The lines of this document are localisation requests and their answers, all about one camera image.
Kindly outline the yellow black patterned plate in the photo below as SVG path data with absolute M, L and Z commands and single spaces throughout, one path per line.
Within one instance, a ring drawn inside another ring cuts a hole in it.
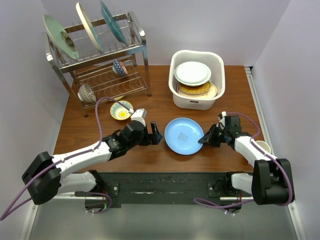
M 201 86 L 201 87 L 197 87 L 197 88 L 189 88 L 184 85 L 179 85 L 179 90 L 184 93 L 187 93 L 187 94 L 195 95 L 195 94 L 201 94 L 201 93 L 206 92 L 208 90 L 208 87 Z

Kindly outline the white scalloped plate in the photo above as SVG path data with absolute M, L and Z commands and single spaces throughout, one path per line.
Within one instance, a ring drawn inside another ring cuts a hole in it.
M 175 68 L 174 76 L 180 82 L 199 83 L 209 81 L 212 72 L 204 63 L 197 61 L 183 62 Z
M 178 83 L 180 85 L 186 86 L 187 88 L 200 88 L 202 86 L 205 86 L 207 84 L 209 84 L 209 81 L 203 81 L 203 82 L 196 82 L 196 83 L 192 83 L 192 82 L 184 82 L 184 81 L 178 81 Z

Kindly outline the dark teal plate in rack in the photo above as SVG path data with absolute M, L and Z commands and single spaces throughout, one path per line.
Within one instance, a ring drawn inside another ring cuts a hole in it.
M 113 18 L 113 15 L 110 13 L 110 11 L 107 8 L 107 6 L 105 5 L 105 3 L 102 0 L 100 0 L 99 3 L 100 3 L 101 14 L 103 16 L 103 19 L 104 19 L 105 23 L 108 25 L 111 32 L 113 33 L 114 37 L 120 43 L 123 43 L 125 46 L 128 46 L 127 40 L 126 40 L 124 34 L 122 33 L 121 28 L 119 27 L 119 25 L 117 24 L 117 22 Z

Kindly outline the white paper cup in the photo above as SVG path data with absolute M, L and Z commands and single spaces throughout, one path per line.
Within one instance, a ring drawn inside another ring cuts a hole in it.
M 270 159 L 267 157 L 267 154 L 270 154 L 270 153 L 271 153 L 271 148 L 265 141 L 251 140 L 248 162 L 253 166 L 254 161 L 256 160 L 270 161 Z

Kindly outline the woven bamboo tray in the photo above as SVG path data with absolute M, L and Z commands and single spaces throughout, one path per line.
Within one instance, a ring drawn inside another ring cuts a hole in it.
M 179 84 L 179 90 L 191 95 L 197 95 L 197 94 L 203 94 L 207 92 L 211 87 L 210 83 L 204 83 L 198 86 L 187 86 L 185 84 L 180 83 Z

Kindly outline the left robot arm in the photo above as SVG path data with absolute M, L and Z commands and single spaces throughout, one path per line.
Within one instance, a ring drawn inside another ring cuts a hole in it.
M 157 124 L 150 123 L 152 132 L 137 120 L 128 123 L 100 141 L 69 153 L 49 155 L 39 153 L 22 175 L 28 193 L 35 205 L 42 205 L 56 195 L 67 192 L 88 192 L 99 196 L 104 184 L 95 171 L 78 171 L 124 156 L 135 146 L 158 145 L 163 136 Z

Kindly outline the small teal patterned bowl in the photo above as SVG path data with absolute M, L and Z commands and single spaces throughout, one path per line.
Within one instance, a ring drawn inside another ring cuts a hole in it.
M 133 112 L 133 105 L 125 100 L 120 100 L 119 102 L 115 102 L 110 108 L 110 115 L 118 121 L 124 121 L 129 119 Z

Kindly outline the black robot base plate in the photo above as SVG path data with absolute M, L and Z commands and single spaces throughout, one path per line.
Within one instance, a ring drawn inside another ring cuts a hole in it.
M 195 198 L 227 205 L 251 199 L 231 186 L 229 172 L 101 172 L 96 189 L 113 208 L 124 204 L 192 205 Z

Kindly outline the green cream leaf plate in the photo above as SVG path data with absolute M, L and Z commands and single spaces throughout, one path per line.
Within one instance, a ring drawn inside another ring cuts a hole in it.
M 207 92 L 199 94 L 190 94 L 183 92 L 180 86 L 177 87 L 177 93 L 183 97 L 196 98 L 196 99 L 213 99 L 217 94 L 217 88 L 214 84 L 210 83 L 210 88 Z

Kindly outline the blue plate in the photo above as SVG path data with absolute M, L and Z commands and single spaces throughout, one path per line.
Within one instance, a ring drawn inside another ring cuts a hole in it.
M 164 139 L 168 147 L 180 155 L 193 155 L 202 147 L 198 141 L 204 136 L 202 127 L 186 117 L 175 118 L 164 130 Z

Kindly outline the steel two-tier dish rack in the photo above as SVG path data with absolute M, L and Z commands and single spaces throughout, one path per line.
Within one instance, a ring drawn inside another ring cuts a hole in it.
M 103 53 L 93 46 L 82 23 L 72 24 L 65 30 L 73 40 L 79 54 L 74 60 L 61 52 L 44 32 L 45 55 L 48 63 L 70 97 L 77 102 L 79 112 L 88 116 L 94 103 L 80 101 L 77 93 L 82 84 L 92 88 L 97 99 L 103 97 L 126 97 L 136 92 L 146 91 L 152 95 L 147 54 L 147 39 L 142 24 L 132 11 L 113 16 L 117 21 L 128 46 L 118 42 L 103 18 L 92 21 Z M 121 76 L 113 71 L 113 61 L 121 60 L 128 72 Z

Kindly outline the blue zigzag patterned bowl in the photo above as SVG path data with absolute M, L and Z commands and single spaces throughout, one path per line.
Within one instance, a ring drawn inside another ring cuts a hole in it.
M 128 75 L 128 71 L 127 71 L 125 65 L 119 59 L 115 59 L 113 61 L 112 70 L 114 71 L 115 74 L 118 74 L 118 75 L 121 75 L 121 76 L 127 76 Z

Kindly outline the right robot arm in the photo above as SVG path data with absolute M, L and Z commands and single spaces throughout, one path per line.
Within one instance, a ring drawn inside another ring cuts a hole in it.
M 264 150 L 241 127 L 238 115 L 222 112 L 218 123 L 198 140 L 200 144 L 220 147 L 227 144 L 253 167 L 253 173 L 230 172 L 223 183 L 223 192 L 230 197 L 243 191 L 258 205 L 287 206 L 295 200 L 291 163 Z

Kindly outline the light green plate in rack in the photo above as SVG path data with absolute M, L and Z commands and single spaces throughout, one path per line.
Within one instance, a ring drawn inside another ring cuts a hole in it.
M 78 60 L 79 53 L 77 48 L 61 24 L 50 14 L 44 14 L 43 21 L 52 43 L 71 59 Z

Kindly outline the cream rimmed teal plate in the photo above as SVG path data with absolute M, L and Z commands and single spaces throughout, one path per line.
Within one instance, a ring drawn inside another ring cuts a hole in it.
M 94 45 L 94 47 L 96 48 L 96 50 L 99 53 L 103 53 L 104 51 L 103 51 L 101 42 L 98 38 L 97 32 L 96 32 L 90 18 L 87 15 L 87 12 L 85 11 L 83 6 L 79 2 L 76 3 L 75 8 L 76 8 L 77 14 L 79 16 L 79 19 L 80 19 L 85 31 L 88 34 L 90 41 L 92 42 L 92 44 Z

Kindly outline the grey patterned bowl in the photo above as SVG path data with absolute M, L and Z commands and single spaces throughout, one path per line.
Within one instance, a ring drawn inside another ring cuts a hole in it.
M 91 86 L 87 83 L 81 85 L 78 90 L 77 96 L 80 101 L 84 103 L 92 104 L 97 101 L 95 93 L 93 92 Z

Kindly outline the white plastic bin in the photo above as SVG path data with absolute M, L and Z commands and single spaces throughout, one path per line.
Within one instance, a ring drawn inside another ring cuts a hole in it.
M 214 97 L 188 97 L 182 96 L 177 92 L 178 81 L 174 76 L 175 70 L 178 65 L 189 61 L 200 62 L 209 67 L 211 70 L 211 77 L 209 81 L 217 88 L 217 93 Z M 168 87 L 172 92 L 173 102 L 177 107 L 191 110 L 208 110 L 214 105 L 215 101 L 221 98 L 225 93 L 226 84 L 224 61 L 218 54 L 213 52 L 179 50 L 171 58 Z

